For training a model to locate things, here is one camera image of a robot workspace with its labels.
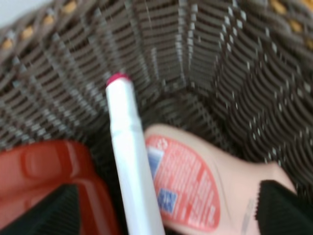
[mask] woven basket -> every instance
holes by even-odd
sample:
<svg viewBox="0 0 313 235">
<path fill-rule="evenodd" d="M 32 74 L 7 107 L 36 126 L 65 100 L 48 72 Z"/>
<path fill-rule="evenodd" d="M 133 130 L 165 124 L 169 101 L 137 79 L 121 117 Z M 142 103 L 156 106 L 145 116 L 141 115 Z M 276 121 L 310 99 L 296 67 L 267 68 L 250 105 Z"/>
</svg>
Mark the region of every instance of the woven basket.
<svg viewBox="0 0 313 235">
<path fill-rule="evenodd" d="M 55 0 L 0 30 L 0 150 L 91 150 L 126 233 L 105 83 L 134 81 L 144 127 L 168 123 L 277 161 L 313 199 L 311 0 Z"/>
</svg>

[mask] orange plastic object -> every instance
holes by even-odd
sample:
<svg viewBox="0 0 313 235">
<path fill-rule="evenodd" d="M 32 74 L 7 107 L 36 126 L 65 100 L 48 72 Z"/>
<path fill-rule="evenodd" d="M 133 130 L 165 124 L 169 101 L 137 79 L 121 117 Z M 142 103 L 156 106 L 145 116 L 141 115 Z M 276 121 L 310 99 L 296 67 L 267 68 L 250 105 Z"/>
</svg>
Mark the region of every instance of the orange plastic object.
<svg viewBox="0 0 313 235">
<path fill-rule="evenodd" d="M 47 141 L 0 153 L 0 229 L 61 184 L 76 184 L 82 218 L 80 235 L 119 235 L 104 182 L 89 151 L 71 141 Z"/>
</svg>

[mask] beige bottle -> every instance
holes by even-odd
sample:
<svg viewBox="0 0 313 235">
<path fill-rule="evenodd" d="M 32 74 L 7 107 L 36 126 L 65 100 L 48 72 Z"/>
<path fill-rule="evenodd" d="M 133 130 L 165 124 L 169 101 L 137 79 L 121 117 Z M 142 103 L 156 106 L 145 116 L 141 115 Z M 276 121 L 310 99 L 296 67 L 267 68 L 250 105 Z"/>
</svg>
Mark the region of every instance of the beige bottle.
<svg viewBox="0 0 313 235">
<path fill-rule="evenodd" d="M 259 235 L 259 184 L 276 180 L 295 191 L 276 164 L 251 164 L 166 125 L 145 132 L 163 223 L 186 235 Z"/>
</svg>

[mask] white background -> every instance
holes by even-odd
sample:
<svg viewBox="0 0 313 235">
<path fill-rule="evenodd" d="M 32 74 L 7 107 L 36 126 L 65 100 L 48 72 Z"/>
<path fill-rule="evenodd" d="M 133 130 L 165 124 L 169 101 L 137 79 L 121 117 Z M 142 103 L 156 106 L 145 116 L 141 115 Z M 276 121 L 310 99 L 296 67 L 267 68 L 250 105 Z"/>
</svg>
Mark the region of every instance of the white background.
<svg viewBox="0 0 313 235">
<path fill-rule="evenodd" d="M 0 28 L 51 0 L 0 0 Z"/>
</svg>

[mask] pink marker cap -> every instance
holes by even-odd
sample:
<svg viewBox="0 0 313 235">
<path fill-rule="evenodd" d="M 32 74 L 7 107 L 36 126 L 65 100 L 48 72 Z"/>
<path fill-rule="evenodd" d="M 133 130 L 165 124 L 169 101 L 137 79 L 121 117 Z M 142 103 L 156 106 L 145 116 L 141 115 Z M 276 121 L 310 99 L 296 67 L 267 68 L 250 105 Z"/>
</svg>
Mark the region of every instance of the pink marker cap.
<svg viewBox="0 0 313 235">
<path fill-rule="evenodd" d="M 114 82 L 114 81 L 120 79 L 120 78 L 124 78 L 124 79 L 126 79 L 126 80 L 131 81 L 131 79 L 130 79 L 126 74 L 121 73 L 121 72 L 118 72 L 118 73 L 114 74 L 112 77 L 110 77 L 110 78 L 108 79 L 108 81 L 107 81 L 107 86 L 108 86 L 109 84 L 111 84 L 112 82 Z"/>
</svg>

